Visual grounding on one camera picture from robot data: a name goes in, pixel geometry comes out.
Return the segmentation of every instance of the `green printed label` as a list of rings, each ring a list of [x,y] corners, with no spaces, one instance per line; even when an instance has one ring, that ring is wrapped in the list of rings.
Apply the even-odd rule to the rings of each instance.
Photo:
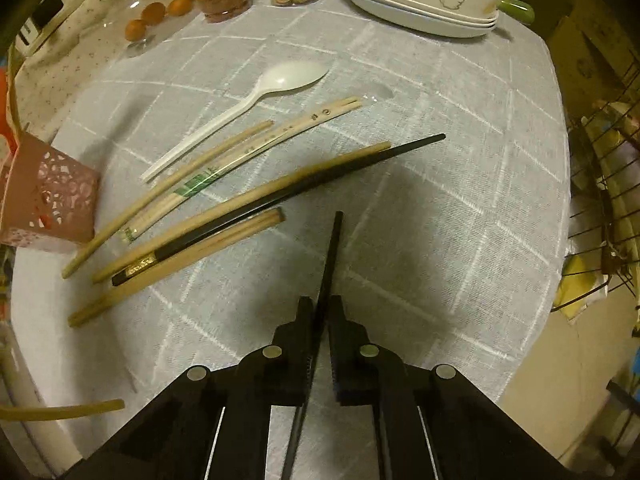
[[[182,186],[176,189],[174,193],[185,198],[191,198],[193,195],[199,193],[207,186],[213,184],[220,177],[217,171],[209,171],[210,173],[199,173],[190,178],[187,182],[182,184]]]

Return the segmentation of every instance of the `metal screw head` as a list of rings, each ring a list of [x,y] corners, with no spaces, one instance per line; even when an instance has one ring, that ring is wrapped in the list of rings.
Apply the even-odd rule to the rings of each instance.
[[[262,349],[262,355],[264,355],[267,359],[275,359],[276,357],[280,357],[282,355],[282,348],[277,345],[265,346]]]
[[[362,345],[360,347],[360,355],[363,357],[375,357],[380,353],[380,348],[375,345]]]
[[[456,369],[451,365],[440,365],[436,367],[436,375],[441,379],[453,379]]]
[[[204,366],[194,366],[187,372],[187,378],[191,381],[201,381],[207,376],[207,369]]]

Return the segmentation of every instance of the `wooden stick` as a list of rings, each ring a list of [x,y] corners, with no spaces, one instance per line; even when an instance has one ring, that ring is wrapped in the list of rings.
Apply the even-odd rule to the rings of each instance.
[[[78,267],[82,265],[98,248],[107,241],[111,235],[118,231],[126,222],[131,220],[143,207],[146,207],[149,203],[151,203],[156,197],[160,196],[166,190],[180,182],[184,177],[188,176],[193,171],[197,170],[200,166],[210,161],[212,158],[220,155],[226,150],[229,150],[236,144],[246,140],[252,135],[268,128],[273,125],[273,121],[263,121],[251,128],[245,130],[237,134],[236,136],[230,137],[229,139],[221,142],[219,145],[210,149],[208,152],[203,153],[198,158],[196,158],[193,162],[190,162],[180,170],[176,171],[174,174],[168,176],[165,180],[157,184],[153,189],[149,190],[145,195],[137,199],[133,204],[131,204],[127,209],[125,209],[122,213],[120,213],[116,218],[111,220],[105,227],[98,232],[94,238],[85,244],[76,254],[73,260],[71,260],[66,267],[62,270],[62,277],[68,278],[71,276]]]
[[[171,258],[150,266],[148,270],[127,280],[121,286],[113,287],[102,297],[98,298],[97,301],[94,301],[69,316],[67,319],[68,325],[70,327],[81,326],[143,288],[162,280],[184,267],[190,266],[210,254],[221,251],[229,247],[229,245],[279,224],[283,220],[284,215],[280,208],[270,209],[212,237],[206,238],[206,240],[174,254]]]
[[[6,85],[8,96],[8,108],[6,110],[7,122],[14,133],[13,139],[7,139],[7,144],[11,154],[14,155],[17,150],[17,143],[20,142],[22,136],[22,125],[20,124],[20,113],[18,111],[18,99],[15,94],[15,77],[20,70],[20,65],[15,55],[15,43],[9,46],[9,52],[7,55],[7,68],[6,68]]]
[[[249,204],[258,198],[267,196],[269,193],[290,186],[290,184],[298,182],[302,178],[305,178],[310,174],[317,173],[318,171],[326,170],[327,168],[332,168],[334,166],[339,166],[340,164],[344,164],[345,162],[349,162],[350,160],[356,160],[372,153],[379,153],[383,150],[388,150],[390,147],[390,142],[379,142],[378,144],[367,146],[366,148],[361,148],[359,150],[355,150],[354,152],[345,153],[330,160],[320,162],[319,164],[306,166],[286,176],[282,176],[280,178],[277,178],[276,180],[271,180],[266,184],[262,184],[261,186],[255,187],[245,193],[237,195],[229,200],[226,200],[226,202],[217,204],[196,216],[193,216],[180,222],[179,224],[176,224],[156,238],[153,238],[152,240],[139,245],[128,253],[123,254],[117,260],[111,262],[109,265],[96,272],[93,276],[94,283],[99,283],[102,280],[109,278],[110,276],[124,269],[129,264],[132,264],[142,256],[151,253],[158,247],[171,240],[175,240],[177,237],[188,233],[192,229],[200,227],[201,225],[204,225],[215,218],[219,218],[223,214],[229,213],[230,211],[234,211],[235,209],[238,209],[243,205]]]
[[[123,410],[124,400],[113,399],[95,404],[79,404],[78,406],[60,406],[59,408],[23,408],[0,406],[0,420],[20,420],[33,422],[41,420],[61,420],[78,418],[79,416],[98,415],[99,413]]]
[[[302,117],[296,117],[263,134],[255,136],[250,142],[246,142],[242,146],[229,150],[225,155],[215,161],[212,168],[207,168],[202,173],[189,179],[179,188],[175,189],[174,192],[164,197],[158,204],[155,204],[149,211],[143,212],[134,218],[131,223],[121,231],[123,240],[125,243],[132,243],[159,219],[170,213],[182,202],[187,201],[222,176],[255,156],[260,155],[273,146],[313,126],[330,121],[351,110],[356,110],[361,106],[362,102],[356,96],[327,103],[304,114]]]

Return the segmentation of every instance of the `floor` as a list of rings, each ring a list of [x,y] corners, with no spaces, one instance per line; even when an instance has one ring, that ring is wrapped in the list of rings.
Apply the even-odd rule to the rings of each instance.
[[[565,465],[604,408],[607,381],[636,353],[639,340],[630,336],[634,305],[621,287],[573,324],[562,313],[551,314],[500,400],[501,408]]]

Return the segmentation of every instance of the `black chopstick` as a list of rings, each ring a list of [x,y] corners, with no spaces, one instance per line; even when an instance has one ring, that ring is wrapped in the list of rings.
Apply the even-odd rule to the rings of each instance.
[[[446,137],[447,136],[445,134],[437,134],[434,136],[425,137],[423,139],[418,139],[412,142],[401,144],[400,146],[395,146],[394,148],[389,148],[388,150],[384,150],[383,152],[372,153],[371,155],[366,155],[362,158],[350,160],[348,162],[340,164],[339,166],[334,166],[332,168],[318,171],[318,173],[306,176],[298,182],[290,184],[290,186],[284,187],[283,189],[279,189],[277,191],[274,191],[273,193],[258,198],[249,204],[239,207],[235,211],[230,211],[229,213],[224,214],[219,218],[216,218],[210,222],[207,222],[206,224],[201,225],[200,227],[192,229],[191,231],[178,236],[177,238],[174,238],[174,240],[171,240],[170,242],[167,242],[164,245],[158,247],[155,251],[152,251],[151,253],[137,259],[127,268],[131,269],[135,268],[136,266],[140,266],[140,272],[144,272],[144,270],[150,268],[152,265],[170,258],[174,254],[179,253],[187,247],[190,247],[193,244],[197,244],[205,238],[208,238],[226,229],[227,227],[230,227],[236,222],[240,222],[252,215],[255,215],[256,213],[259,213],[260,211],[264,211],[265,209],[279,204],[280,202],[288,198],[292,198],[296,195],[299,195],[300,193],[318,187],[321,184],[326,184],[349,173],[353,173],[353,171],[368,168],[369,166],[382,162],[383,160],[387,160],[398,155],[403,155],[407,152],[412,152],[413,150],[423,148],[424,146],[433,144],[434,142],[439,142],[440,140],[444,140]],[[114,286],[121,285],[140,272],[130,272],[129,275],[127,275],[127,271],[123,269],[117,274],[113,275],[113,277],[111,278],[111,284]]]
[[[309,406],[309,392],[314,382],[316,374],[316,364],[318,363],[318,354],[320,353],[320,343],[322,341],[322,333],[324,332],[324,322],[326,313],[329,309],[329,297],[331,296],[331,285],[334,279],[335,263],[338,259],[338,246],[340,245],[340,231],[342,229],[342,218],[344,213],[336,211],[334,217],[334,227],[331,230],[331,239],[329,240],[329,250],[327,251],[326,261],[324,263],[324,272],[322,273],[322,282],[320,284],[320,292],[318,294],[318,302],[314,312],[314,324],[312,332],[311,362],[308,368],[308,391],[306,393],[305,402],[302,406],[296,407],[296,413],[291,423],[291,431],[289,434],[289,444],[287,452],[284,455],[282,464],[282,474],[280,480],[290,480],[293,473],[293,466],[296,462],[296,454],[300,445],[300,437],[302,436],[302,427],[305,423],[306,410]]]

